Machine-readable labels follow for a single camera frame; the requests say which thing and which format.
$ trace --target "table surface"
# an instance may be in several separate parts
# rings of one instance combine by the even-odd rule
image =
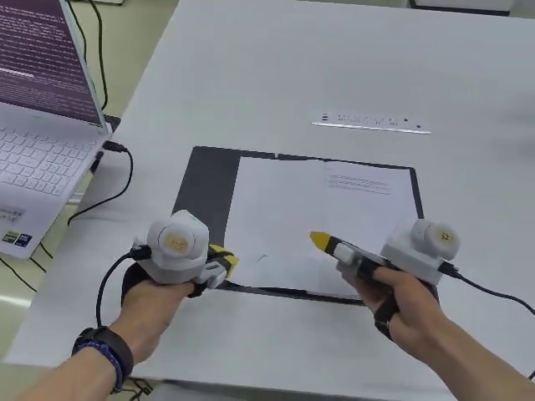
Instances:
[[[535,302],[535,22],[288,0],[181,0],[115,140],[129,191],[73,222],[9,363],[55,366],[94,325],[104,272],[175,202],[195,145],[412,165],[424,212],[459,232],[467,277]],[[408,114],[432,135],[313,127],[318,111]],[[128,160],[106,155],[82,206],[116,193]],[[103,319],[120,310],[126,266]],[[446,313],[528,373],[535,322],[443,280]],[[362,307],[212,291],[181,306],[135,374],[396,400],[451,399],[380,336]]]

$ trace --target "laptop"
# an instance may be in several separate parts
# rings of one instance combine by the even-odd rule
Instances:
[[[110,138],[64,0],[0,0],[0,252],[28,259]]]

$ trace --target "black folder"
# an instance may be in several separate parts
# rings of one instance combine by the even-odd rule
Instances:
[[[422,209],[420,199],[420,191],[418,189],[418,181],[416,179],[416,171],[411,167],[402,167],[398,165],[374,165],[370,163],[360,163],[347,160],[321,159],[307,156],[282,155],[249,150],[196,146],[191,152],[186,173],[184,174],[184,178],[173,207],[173,213],[186,209],[199,220],[204,222],[210,230],[210,243],[224,245],[225,230],[227,228],[228,214],[231,209],[234,184],[237,177],[237,169],[240,165],[240,159],[242,157],[254,157],[271,160],[343,161],[344,163],[371,165],[386,169],[409,170],[416,210],[419,218],[424,217],[424,211]],[[250,292],[275,297],[291,297],[344,304],[363,304],[361,301],[319,296],[310,294],[303,290],[288,290],[285,288],[271,287],[244,287],[238,286],[232,282],[224,282],[219,289]]]

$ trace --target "white paper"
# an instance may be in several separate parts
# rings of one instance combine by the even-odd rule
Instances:
[[[417,218],[408,170],[241,158],[225,233],[240,258],[230,281],[356,298],[310,231],[379,253],[407,217]]]
[[[406,169],[327,162],[325,194],[325,231],[375,254],[404,219],[418,219]]]

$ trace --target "human hand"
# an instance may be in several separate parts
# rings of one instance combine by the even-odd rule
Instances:
[[[343,272],[342,276],[357,290],[372,313],[390,295],[385,288],[348,272]],[[424,362],[428,350],[433,347],[438,335],[452,324],[451,321],[429,290],[411,274],[379,267],[374,279],[394,289],[395,300],[400,308],[400,312],[390,320],[392,340],[409,355]]]
[[[119,318],[110,329],[128,344],[134,364],[145,361],[156,350],[182,299],[193,289],[191,282],[160,285],[145,280],[126,293]]]

